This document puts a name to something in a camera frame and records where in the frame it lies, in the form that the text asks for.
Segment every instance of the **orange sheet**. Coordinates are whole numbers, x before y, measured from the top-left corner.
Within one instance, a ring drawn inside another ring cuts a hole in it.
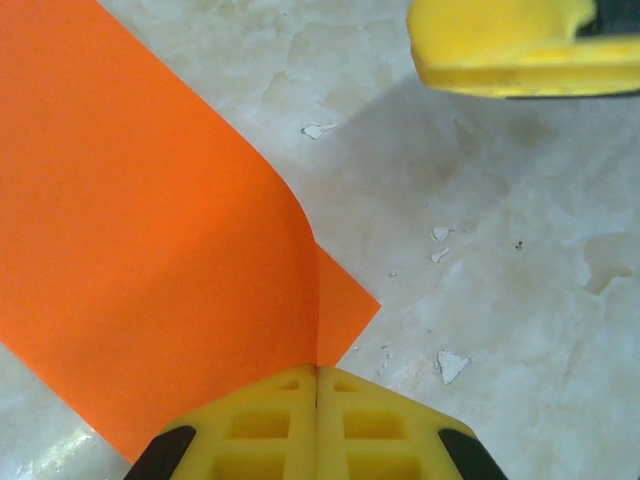
[[[337,362],[378,304],[267,162],[94,1],[0,18],[0,340],[130,460]]]

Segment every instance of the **marble floor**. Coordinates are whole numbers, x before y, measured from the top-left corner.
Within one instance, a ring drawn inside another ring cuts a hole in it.
[[[407,0],[101,3],[264,154],[382,303],[341,367],[463,420],[509,478],[638,478],[640,99],[428,91]],[[301,133],[314,124],[335,128]],[[442,351],[470,359],[448,384]],[[0,478],[122,478],[0,358]]]

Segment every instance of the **yellow plastic object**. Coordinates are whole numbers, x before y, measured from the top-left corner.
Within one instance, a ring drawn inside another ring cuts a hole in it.
[[[125,480],[471,478],[505,477],[469,427],[341,370],[303,365],[171,422]]]
[[[578,37],[594,0],[415,0],[412,53],[429,87],[487,97],[640,89],[640,35]]]

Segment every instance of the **debris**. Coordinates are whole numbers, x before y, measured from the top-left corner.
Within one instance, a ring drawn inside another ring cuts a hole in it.
[[[324,134],[324,132],[336,128],[337,126],[337,123],[312,123],[311,125],[308,125],[300,130],[300,133],[306,135],[309,138],[313,138],[314,140],[318,140]]]
[[[442,380],[445,385],[453,382],[460,372],[471,363],[471,359],[462,357],[448,350],[440,350],[436,357],[438,370],[442,374]]]
[[[440,263],[440,260],[442,260],[445,256],[447,256],[450,251],[451,250],[447,247],[440,253],[434,253],[433,255],[431,255],[431,261],[433,263]]]
[[[434,242],[444,242],[452,231],[448,227],[436,227],[431,232],[431,238]]]

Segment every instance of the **orange paper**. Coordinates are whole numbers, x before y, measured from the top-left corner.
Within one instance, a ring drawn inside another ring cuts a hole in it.
[[[94,1],[0,18],[0,340],[129,460],[337,362],[378,304],[267,162]]]

